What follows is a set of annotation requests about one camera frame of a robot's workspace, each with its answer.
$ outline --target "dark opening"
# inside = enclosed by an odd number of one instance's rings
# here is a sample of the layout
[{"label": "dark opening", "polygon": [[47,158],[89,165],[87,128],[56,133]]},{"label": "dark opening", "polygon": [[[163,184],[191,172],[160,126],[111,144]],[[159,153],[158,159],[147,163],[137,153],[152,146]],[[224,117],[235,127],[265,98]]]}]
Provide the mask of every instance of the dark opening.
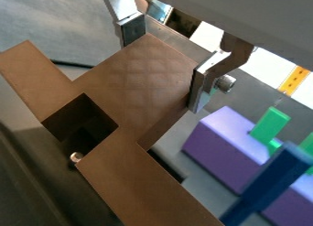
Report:
[{"label": "dark opening", "polygon": [[87,155],[117,128],[117,124],[83,93],[42,121],[53,136],[64,143],[64,154]]}]

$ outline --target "green block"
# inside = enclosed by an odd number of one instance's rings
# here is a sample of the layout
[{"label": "green block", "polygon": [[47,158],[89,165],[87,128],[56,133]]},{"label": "green block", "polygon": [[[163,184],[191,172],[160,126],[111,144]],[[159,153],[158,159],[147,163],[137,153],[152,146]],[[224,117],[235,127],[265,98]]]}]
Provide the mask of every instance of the green block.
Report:
[{"label": "green block", "polygon": [[313,167],[309,168],[309,170],[306,171],[306,173],[309,174],[309,176],[313,175]]},{"label": "green block", "polygon": [[[307,154],[313,156],[313,133],[306,137],[302,143],[298,145]],[[306,171],[309,175],[313,175],[313,167]]]},{"label": "green block", "polygon": [[275,140],[271,140],[266,146],[267,146],[269,155],[271,156],[281,147],[281,143],[277,142]]},{"label": "green block", "polygon": [[270,107],[248,134],[262,144],[269,145],[289,120],[289,115],[282,113],[277,108]]}]

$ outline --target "blue block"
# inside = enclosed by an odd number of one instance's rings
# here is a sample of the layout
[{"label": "blue block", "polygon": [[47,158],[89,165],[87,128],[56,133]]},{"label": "blue block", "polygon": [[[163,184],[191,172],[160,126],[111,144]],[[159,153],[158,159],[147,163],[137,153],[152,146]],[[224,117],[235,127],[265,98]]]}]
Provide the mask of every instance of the blue block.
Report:
[{"label": "blue block", "polygon": [[263,210],[311,165],[313,157],[297,145],[285,143],[262,165],[239,199],[222,214],[220,222],[235,226],[254,211]]}]

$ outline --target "metal bracket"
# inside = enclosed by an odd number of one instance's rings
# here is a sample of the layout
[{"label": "metal bracket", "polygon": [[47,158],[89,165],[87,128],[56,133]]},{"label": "metal bracket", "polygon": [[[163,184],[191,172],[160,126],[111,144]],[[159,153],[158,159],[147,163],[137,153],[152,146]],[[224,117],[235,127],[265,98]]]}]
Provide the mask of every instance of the metal bracket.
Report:
[{"label": "metal bracket", "polygon": [[222,36],[220,46],[224,50],[231,51],[228,56],[208,67],[207,63],[211,58],[216,58],[216,55],[227,55],[226,53],[220,54],[216,52],[192,71],[188,109],[194,113],[198,113],[208,103],[211,93],[216,89],[220,89],[223,92],[231,90],[235,79],[224,74],[247,62],[252,51],[252,45],[248,42],[226,33]]},{"label": "metal bracket", "polygon": [[123,48],[145,34],[144,15],[137,12],[135,0],[104,0],[104,3]]}]

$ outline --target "brown cardboard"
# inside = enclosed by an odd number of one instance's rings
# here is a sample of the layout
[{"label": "brown cardboard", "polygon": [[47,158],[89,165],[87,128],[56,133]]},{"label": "brown cardboard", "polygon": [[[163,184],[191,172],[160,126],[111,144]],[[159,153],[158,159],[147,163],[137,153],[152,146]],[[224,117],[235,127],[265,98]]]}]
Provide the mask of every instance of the brown cardboard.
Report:
[{"label": "brown cardboard", "polygon": [[187,111],[195,65],[152,35],[75,81],[28,41],[0,55],[2,76],[56,138],[84,127],[100,140],[77,169],[128,226],[220,225],[145,153]]}]

